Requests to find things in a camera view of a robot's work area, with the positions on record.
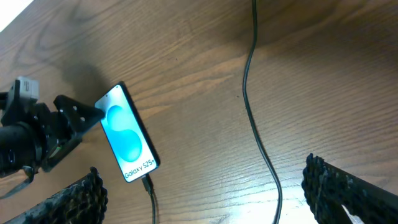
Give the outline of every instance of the wooden table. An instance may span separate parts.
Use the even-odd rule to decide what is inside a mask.
[[[398,194],[398,3],[260,1],[248,94],[284,191],[281,223],[315,223],[300,186],[313,152]],[[162,164],[161,223],[270,223],[277,191],[241,93],[252,37],[246,1],[34,1],[0,33],[0,90],[25,75],[40,101],[93,104],[124,80]],[[96,125],[50,173],[0,201],[0,222],[95,166],[105,223],[150,223],[141,181],[125,183]],[[0,181],[0,193],[22,180]]]

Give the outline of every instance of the usb cable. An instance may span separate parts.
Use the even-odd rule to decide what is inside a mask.
[[[149,174],[146,174],[142,179],[142,183],[144,184],[145,190],[148,192],[150,196],[150,201],[152,202],[152,224],[156,224],[156,204],[155,204],[155,192],[154,192],[154,183],[152,183]]]

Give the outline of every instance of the wood grain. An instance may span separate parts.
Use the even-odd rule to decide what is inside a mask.
[[[313,152],[398,194],[398,3],[259,1],[248,94],[282,181],[281,223],[315,223],[300,186]],[[34,1],[0,33],[0,90],[40,80],[40,100],[93,103],[124,80],[162,164],[160,223],[271,223],[277,203],[241,97],[247,1]],[[99,125],[50,173],[0,201],[4,222],[95,166],[105,223],[150,223],[141,182],[125,183]],[[0,193],[21,181],[0,181]]]

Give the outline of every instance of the black mechanical part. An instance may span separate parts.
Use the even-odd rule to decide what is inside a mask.
[[[39,167],[49,172],[105,116],[101,110],[63,95],[54,100],[58,111],[50,112],[44,103],[36,103],[38,84],[29,89],[34,82],[21,78],[10,91],[0,93],[0,178],[19,169],[28,177],[0,199],[26,187]]]
[[[35,166],[37,138],[24,123],[0,128],[0,178]]]
[[[98,171],[91,167],[88,175],[6,223],[102,223],[107,195]]]
[[[307,157],[302,188],[318,223],[352,223],[342,205],[364,223],[398,223],[398,196],[338,169],[321,157]]]

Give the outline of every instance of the robotic arm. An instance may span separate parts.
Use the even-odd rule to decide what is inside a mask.
[[[0,199],[29,185],[41,167],[49,172],[79,145],[82,136],[104,113],[59,95],[50,112],[39,99],[39,83],[26,77],[15,80],[8,93],[0,93],[0,178],[24,170],[27,179]]]

